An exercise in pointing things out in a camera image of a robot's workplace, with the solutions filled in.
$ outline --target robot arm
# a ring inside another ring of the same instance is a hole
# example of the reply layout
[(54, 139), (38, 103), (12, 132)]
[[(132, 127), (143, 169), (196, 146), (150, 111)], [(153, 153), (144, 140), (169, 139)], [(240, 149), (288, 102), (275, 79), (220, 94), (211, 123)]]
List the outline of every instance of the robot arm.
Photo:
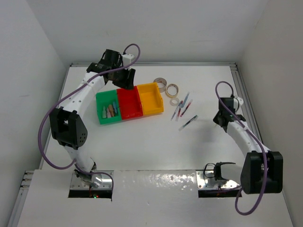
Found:
[[(236, 114), (243, 105), (243, 99), (239, 97), (221, 98), (222, 102)], [(236, 115), (243, 126), (235, 119), (219, 102), (219, 111), (214, 118), (214, 122), (220, 125), (225, 132), (230, 135), (242, 153), (246, 156), (242, 171), (235, 163), (220, 162), (214, 167), (215, 180), (231, 179), (241, 182), (241, 187), (246, 194), (260, 193), (264, 162), (260, 145), (249, 135), (249, 129), (245, 118)], [(280, 193), (283, 183), (283, 157), (280, 152), (273, 152), (261, 143), (267, 156), (267, 182), (264, 193)]]
[(122, 64), (128, 65), (134, 59), (132, 54), (121, 55), (116, 51), (106, 50), (99, 63), (91, 63), (87, 68), (85, 77), (78, 88), (83, 84), (87, 84), (87, 86), (50, 113), (52, 137), (64, 146), (71, 159), (76, 160), (77, 166), (87, 173), (92, 170), (94, 161), (83, 147), (88, 137), (88, 131), (82, 121), (84, 113), (96, 93), (109, 80), (118, 87), (133, 89), (135, 70), (127, 68), (92, 78), (97, 73), (120, 68)]

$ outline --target yellow bin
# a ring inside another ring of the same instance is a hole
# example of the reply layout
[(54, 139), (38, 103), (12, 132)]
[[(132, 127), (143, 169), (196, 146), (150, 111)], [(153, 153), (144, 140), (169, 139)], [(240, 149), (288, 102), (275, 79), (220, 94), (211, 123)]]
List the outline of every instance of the yellow bin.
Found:
[(163, 99), (160, 94), (158, 84), (141, 84), (137, 85), (143, 115), (158, 114), (164, 111)]

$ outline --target white wall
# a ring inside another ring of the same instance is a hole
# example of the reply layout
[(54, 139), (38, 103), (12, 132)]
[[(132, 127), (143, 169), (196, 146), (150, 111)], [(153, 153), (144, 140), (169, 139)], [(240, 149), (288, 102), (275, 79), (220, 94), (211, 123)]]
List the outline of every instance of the white wall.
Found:
[(105, 48), (142, 49), (141, 61), (237, 61), (267, 0), (27, 0), (66, 63)]
[(4, 227), (24, 171), (39, 167), (39, 124), (59, 97), (66, 68), (25, 0), (1, 2), (0, 31), (0, 226)]
[(303, 1), (270, 0), (241, 59), (262, 139), (284, 156), (284, 191), (303, 226)]

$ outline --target tabletop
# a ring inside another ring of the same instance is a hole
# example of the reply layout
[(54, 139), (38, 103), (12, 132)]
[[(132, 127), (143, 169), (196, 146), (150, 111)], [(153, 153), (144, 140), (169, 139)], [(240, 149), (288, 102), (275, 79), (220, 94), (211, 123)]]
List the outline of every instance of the tabletop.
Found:
[[(244, 162), (244, 155), (235, 142), (212, 121), (218, 111), (216, 83), (225, 80), (234, 86), (230, 67), (134, 68), (135, 85), (163, 77), (168, 84), (178, 85), (180, 100), (190, 92), (193, 103), (188, 111), (178, 122), (171, 121), (176, 107), (161, 93), (162, 114), (100, 125), (96, 101), (92, 101), (83, 117), (89, 134), (85, 145), (99, 170), (114, 170), (113, 200), (68, 198), (73, 168), (54, 170), (44, 162), (42, 169), (34, 173), (18, 226), (292, 226), (282, 193), (265, 194), (249, 216), (235, 211), (235, 198), (198, 197), (195, 170), (209, 162), (230, 161), (239, 166)], [(78, 86), (85, 69), (69, 69), (62, 96)], [(101, 91), (112, 89), (117, 87), (108, 84)], [(219, 93), (230, 96), (231, 91), (222, 85)], [(178, 131), (196, 114), (196, 121)], [(46, 155), (59, 166), (71, 162), (67, 151), (52, 138)], [(243, 193), (239, 209), (248, 211), (257, 196)]]

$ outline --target roll of masking tape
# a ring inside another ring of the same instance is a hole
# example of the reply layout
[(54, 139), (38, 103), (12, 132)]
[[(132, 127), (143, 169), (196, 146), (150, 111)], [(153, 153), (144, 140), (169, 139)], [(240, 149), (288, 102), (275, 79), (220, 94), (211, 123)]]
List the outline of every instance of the roll of masking tape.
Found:
[(166, 85), (167, 85), (167, 82), (166, 82), (166, 79), (163, 79), (161, 77), (159, 78), (156, 78), (153, 82), (157, 82), (157, 83), (162, 83), (164, 84), (164, 87), (160, 87), (159, 88), (159, 91), (162, 93), (166, 90)]
[[(169, 87), (175, 87), (176, 90), (177, 90), (177, 93), (176, 93), (175, 95), (170, 94), (170, 93), (168, 92)], [(178, 88), (178, 86), (175, 85), (175, 84), (170, 84), (170, 85), (168, 85), (168, 86), (166, 87), (165, 93), (166, 93), (166, 95), (167, 95), (168, 97), (170, 97), (170, 98), (177, 97), (177, 96), (178, 96), (178, 93), (179, 93), (179, 88)]]
[(173, 106), (177, 106), (177, 105), (179, 105), (179, 102), (180, 102), (180, 100), (178, 98), (174, 97), (170, 100), (169, 103)]

